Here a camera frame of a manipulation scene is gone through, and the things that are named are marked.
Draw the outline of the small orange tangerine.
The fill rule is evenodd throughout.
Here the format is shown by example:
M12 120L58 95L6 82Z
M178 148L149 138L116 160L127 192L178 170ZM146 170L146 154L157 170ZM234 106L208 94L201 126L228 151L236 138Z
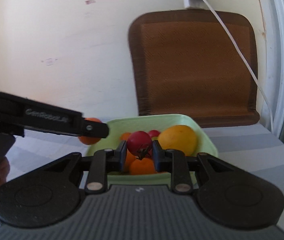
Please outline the small orange tangerine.
M126 133L123 133L120 137L120 140L128 140L128 138L130 137L131 133L130 132L126 132Z

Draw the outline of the brown woven chair back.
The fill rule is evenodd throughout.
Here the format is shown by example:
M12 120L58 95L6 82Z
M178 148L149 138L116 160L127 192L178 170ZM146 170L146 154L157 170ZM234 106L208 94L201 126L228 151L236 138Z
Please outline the brown woven chair back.
M207 10L149 12L131 23L128 44L139 115L184 114L203 128L259 121L253 27L236 13L219 16L242 56Z

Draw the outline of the orange tangerine front cluster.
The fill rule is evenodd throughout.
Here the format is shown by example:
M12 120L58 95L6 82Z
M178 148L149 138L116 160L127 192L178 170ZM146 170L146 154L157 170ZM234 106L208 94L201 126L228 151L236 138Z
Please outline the orange tangerine front cluster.
M155 173L157 172L154 168L154 162L149 158L144 158L142 160L136 159L129 166L130 175L147 175Z

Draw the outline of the red fruit behind cluster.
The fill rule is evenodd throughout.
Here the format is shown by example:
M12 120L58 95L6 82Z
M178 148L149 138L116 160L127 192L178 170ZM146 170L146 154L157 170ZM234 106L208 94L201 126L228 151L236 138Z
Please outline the red fruit behind cluster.
M153 130L150 130L148 132L148 135L150 136L150 138L157 138L159 135L160 135L160 131L156 130L156 129L153 129Z

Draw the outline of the red fruit with stem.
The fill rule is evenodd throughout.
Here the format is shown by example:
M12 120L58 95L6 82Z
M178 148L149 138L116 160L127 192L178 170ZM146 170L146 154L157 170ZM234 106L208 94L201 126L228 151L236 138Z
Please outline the red fruit with stem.
M127 139L127 149L138 159L144 159L152 148L152 139L144 131L133 132Z

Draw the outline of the light green plastic basin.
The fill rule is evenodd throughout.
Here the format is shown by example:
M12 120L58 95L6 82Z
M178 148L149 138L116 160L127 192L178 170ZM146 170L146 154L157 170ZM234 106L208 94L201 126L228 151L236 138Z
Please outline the light green plastic basin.
M205 152L218 157L218 149L206 135L204 130L189 116L182 114L164 114L138 116L133 118L114 119L107 122L109 136L90 146L86 156L92 156L96 151L105 148L117 148L120 136L125 132L158 130L160 132L175 125L186 125L192 128L198 136L198 146L193 156ZM157 173L148 175L109 174L108 185L171 185L171 174Z

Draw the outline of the yellow orange with leaf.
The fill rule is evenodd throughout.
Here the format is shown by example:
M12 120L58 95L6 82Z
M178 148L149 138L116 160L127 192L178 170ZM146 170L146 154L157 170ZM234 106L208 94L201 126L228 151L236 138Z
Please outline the yellow orange with leaf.
M162 131L158 142L164 150L179 150L186 156L191 156L196 151L198 136L189 126L175 125Z

